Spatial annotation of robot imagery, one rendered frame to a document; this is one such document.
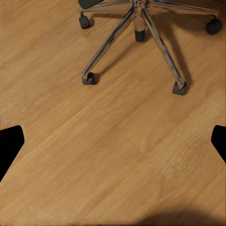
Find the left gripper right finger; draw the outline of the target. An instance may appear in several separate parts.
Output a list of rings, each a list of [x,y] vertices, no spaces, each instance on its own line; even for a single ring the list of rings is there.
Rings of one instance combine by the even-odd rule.
[[[216,125],[212,132],[211,142],[226,163],[226,127]]]

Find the swivel chair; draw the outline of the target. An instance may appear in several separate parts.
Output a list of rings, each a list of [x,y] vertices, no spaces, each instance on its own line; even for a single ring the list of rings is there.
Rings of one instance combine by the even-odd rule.
[[[219,14],[219,10],[217,9],[170,2],[167,0],[113,0],[109,2],[103,2],[103,0],[78,0],[78,3],[80,5],[78,11],[81,16],[79,21],[82,29],[86,26],[90,27],[87,16],[83,14],[84,12],[128,12],[107,41],[103,44],[101,49],[84,68],[81,73],[82,83],[84,85],[95,84],[95,76],[93,72],[90,71],[134,20],[135,40],[137,42],[142,42],[145,39],[145,29],[146,26],[148,26],[150,33],[153,35],[163,57],[176,79],[172,93],[184,95],[187,83],[179,72],[149,12],[210,15],[212,16],[212,19],[206,25],[206,31],[208,34],[214,34],[223,27],[222,22],[217,19]]]

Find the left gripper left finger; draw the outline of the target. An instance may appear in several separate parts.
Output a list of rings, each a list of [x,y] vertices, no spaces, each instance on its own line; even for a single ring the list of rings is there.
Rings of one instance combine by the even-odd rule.
[[[20,125],[0,130],[0,181],[24,144]]]

